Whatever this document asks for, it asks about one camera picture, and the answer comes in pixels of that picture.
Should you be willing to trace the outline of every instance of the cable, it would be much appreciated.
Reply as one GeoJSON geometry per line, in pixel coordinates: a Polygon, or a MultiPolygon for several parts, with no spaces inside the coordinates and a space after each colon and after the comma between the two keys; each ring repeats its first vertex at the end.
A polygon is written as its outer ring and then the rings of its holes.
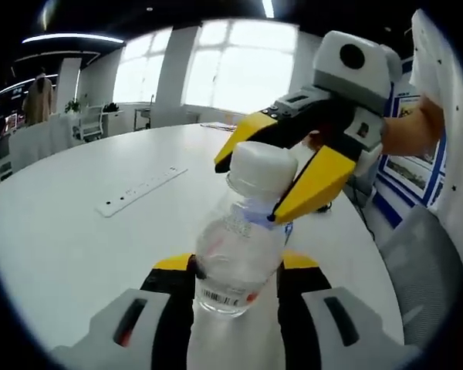
{"type": "Polygon", "coordinates": [[[363,214],[362,207],[360,206],[360,202],[358,200],[356,177],[353,177],[353,197],[355,198],[355,207],[358,209],[358,213],[362,217],[362,221],[365,224],[365,228],[367,229],[367,231],[369,231],[370,235],[372,236],[372,240],[376,241],[376,236],[373,234],[373,231],[370,229],[369,225],[367,224],[367,219],[365,218],[365,214],[363,214]]]}
{"type": "Polygon", "coordinates": [[[333,205],[333,202],[330,202],[329,204],[326,204],[325,206],[322,206],[321,208],[319,208],[318,210],[316,210],[316,212],[318,214],[324,214],[325,212],[327,212],[328,210],[331,209],[331,206],[333,205]]]}

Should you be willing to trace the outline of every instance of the black ceiling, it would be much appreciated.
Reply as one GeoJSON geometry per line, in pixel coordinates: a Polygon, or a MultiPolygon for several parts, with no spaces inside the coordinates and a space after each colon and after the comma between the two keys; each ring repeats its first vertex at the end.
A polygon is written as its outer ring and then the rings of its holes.
{"type": "MultiPolygon", "coordinates": [[[[276,19],[300,25],[305,32],[324,35],[337,29],[389,44],[401,54],[411,52],[411,45],[405,47],[404,33],[416,9],[412,2],[388,6],[353,0],[272,0],[272,4],[276,19]]],[[[93,32],[122,39],[203,19],[265,17],[261,0],[51,0],[47,9],[46,32],[93,32]]],[[[40,15],[30,33],[37,35],[43,28],[40,15]]]]}
{"type": "MultiPolygon", "coordinates": [[[[272,0],[272,4],[275,19],[297,24],[304,32],[323,36],[336,29],[389,45],[403,58],[412,53],[411,33],[406,31],[415,6],[407,2],[394,3],[391,8],[385,2],[350,0],[272,0]]],[[[22,39],[42,33],[86,32],[129,40],[155,29],[185,27],[205,19],[265,17],[262,0],[49,0],[29,13],[31,17],[21,19],[28,22],[22,39]]],[[[120,44],[55,39],[16,46],[13,60],[17,62],[6,70],[1,87],[34,77],[39,66],[47,74],[57,73],[63,58],[79,57],[79,52],[86,66],[120,44]],[[59,51],[68,53],[45,55],[59,51]]]]}

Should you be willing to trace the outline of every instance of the person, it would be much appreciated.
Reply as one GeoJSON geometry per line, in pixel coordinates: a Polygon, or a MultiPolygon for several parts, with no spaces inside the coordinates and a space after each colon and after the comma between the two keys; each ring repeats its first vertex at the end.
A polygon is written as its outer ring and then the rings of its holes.
{"type": "Polygon", "coordinates": [[[29,87],[28,95],[22,103],[25,113],[25,124],[32,126],[48,120],[52,113],[53,87],[50,79],[46,78],[45,70],[40,69],[40,74],[29,87]]]}
{"type": "MultiPolygon", "coordinates": [[[[446,133],[446,176],[430,207],[463,263],[463,69],[447,39],[422,10],[412,17],[414,61],[410,84],[421,94],[417,108],[401,118],[386,118],[383,154],[418,156],[446,133]]],[[[304,143],[315,149],[320,133],[304,143]]]]}

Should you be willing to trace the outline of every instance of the gray chair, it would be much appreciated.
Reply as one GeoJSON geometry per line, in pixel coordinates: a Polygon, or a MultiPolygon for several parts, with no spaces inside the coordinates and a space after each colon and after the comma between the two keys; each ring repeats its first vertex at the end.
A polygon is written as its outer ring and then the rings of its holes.
{"type": "Polygon", "coordinates": [[[427,208],[415,206],[380,247],[393,282],[406,345],[423,348],[463,285],[463,265],[448,234],[427,208]]]}

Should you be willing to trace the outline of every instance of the potted plant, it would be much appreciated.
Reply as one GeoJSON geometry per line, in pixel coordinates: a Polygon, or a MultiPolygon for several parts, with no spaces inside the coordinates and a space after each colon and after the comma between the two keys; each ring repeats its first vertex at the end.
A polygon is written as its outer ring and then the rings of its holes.
{"type": "Polygon", "coordinates": [[[106,104],[104,107],[103,107],[103,113],[113,113],[113,112],[118,112],[118,105],[115,104],[115,103],[110,103],[110,104],[106,104]]]}
{"type": "Polygon", "coordinates": [[[70,113],[70,112],[75,113],[75,114],[80,112],[79,100],[72,99],[65,105],[65,113],[70,113]]]}

